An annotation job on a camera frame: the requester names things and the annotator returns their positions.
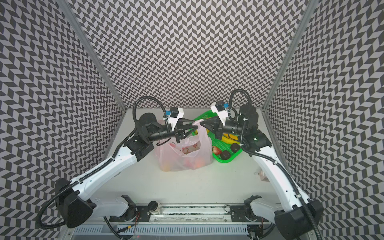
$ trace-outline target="plastic bag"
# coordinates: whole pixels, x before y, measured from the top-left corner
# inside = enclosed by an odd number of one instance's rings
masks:
[[[181,171],[207,166],[212,163],[212,140],[207,130],[197,120],[193,123],[199,126],[197,135],[187,137],[176,143],[173,137],[169,142],[155,149],[160,169],[164,172]]]

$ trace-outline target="black and white chevron pattern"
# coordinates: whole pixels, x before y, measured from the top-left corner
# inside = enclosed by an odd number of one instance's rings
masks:
[[[127,107],[197,108],[235,88],[262,106],[308,0],[69,2]]]
[[[326,239],[384,239],[384,1],[320,1],[268,114]]]
[[[0,239],[55,238],[39,206],[101,160],[122,111],[53,0],[0,1],[0,79]]]

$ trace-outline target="pink plastic bag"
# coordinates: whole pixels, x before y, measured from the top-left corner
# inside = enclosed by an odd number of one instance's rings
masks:
[[[173,137],[169,142],[155,149],[160,169],[164,172],[181,171],[207,166],[212,163],[212,140],[207,130],[197,120],[193,125],[199,126],[197,135],[187,137],[176,143]]]

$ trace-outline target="black knob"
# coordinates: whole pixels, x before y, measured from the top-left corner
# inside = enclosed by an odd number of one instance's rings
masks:
[[[157,209],[157,201],[151,201],[148,204],[149,211],[154,211]]]

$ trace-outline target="patterned wall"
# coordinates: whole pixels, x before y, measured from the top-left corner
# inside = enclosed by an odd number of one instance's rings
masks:
[[[36,229],[37,206],[101,160],[122,111],[53,0],[0,12],[0,239],[53,238]]]
[[[384,1],[321,1],[268,108],[326,239],[383,239]]]
[[[235,88],[262,106],[308,0],[69,2],[127,107],[196,108]]]

